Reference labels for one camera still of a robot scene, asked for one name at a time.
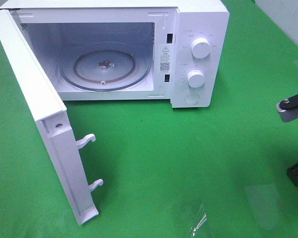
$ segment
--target timer knob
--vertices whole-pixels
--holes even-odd
[[[188,73],[188,84],[192,88],[201,87],[205,82],[204,74],[200,70],[193,70]]]
[[[191,44],[191,51],[195,58],[205,58],[211,51],[211,42],[204,37],[197,38]]]

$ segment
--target warning label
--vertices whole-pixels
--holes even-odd
[[[170,72],[171,52],[172,52],[172,48],[170,45],[160,45],[159,46],[160,72],[161,73]]]

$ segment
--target green tabletop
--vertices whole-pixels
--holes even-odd
[[[223,54],[208,108],[168,100],[66,102],[100,215],[78,226],[0,44],[0,238],[297,237],[298,47],[250,0],[226,0]]]

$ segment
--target green surface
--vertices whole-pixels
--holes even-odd
[[[202,201],[214,237],[298,237],[298,119],[275,105],[298,93],[298,47],[247,0],[230,11],[211,106],[66,102],[100,215],[76,224],[0,45],[0,238],[189,237]]]

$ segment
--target open door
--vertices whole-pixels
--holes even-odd
[[[13,11],[0,10],[0,40],[40,131],[45,147],[79,224],[98,215],[91,191],[103,184],[88,185],[78,150],[93,134],[76,141],[66,107],[20,32],[22,24]]]

